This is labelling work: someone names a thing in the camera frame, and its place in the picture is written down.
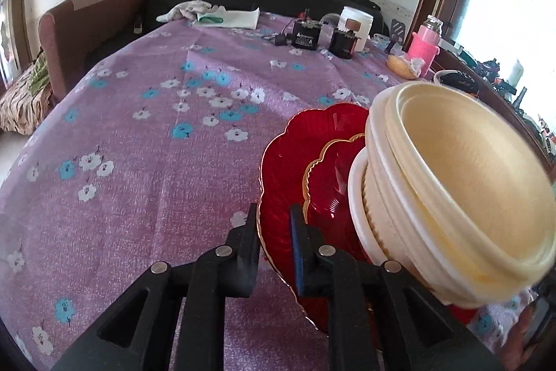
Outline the person right hand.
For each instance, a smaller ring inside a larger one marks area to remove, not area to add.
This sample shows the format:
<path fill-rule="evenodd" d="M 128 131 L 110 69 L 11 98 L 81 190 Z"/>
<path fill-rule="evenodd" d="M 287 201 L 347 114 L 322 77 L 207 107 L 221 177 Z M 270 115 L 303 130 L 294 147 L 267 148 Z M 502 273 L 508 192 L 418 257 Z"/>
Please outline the person right hand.
<path fill-rule="evenodd" d="M 525 334 L 532 323 L 534 308 L 528 306 L 508 334 L 507 341 L 499 351 L 499 361 L 507 371 L 518 370 L 532 355 L 533 347 L 526 348 Z"/>

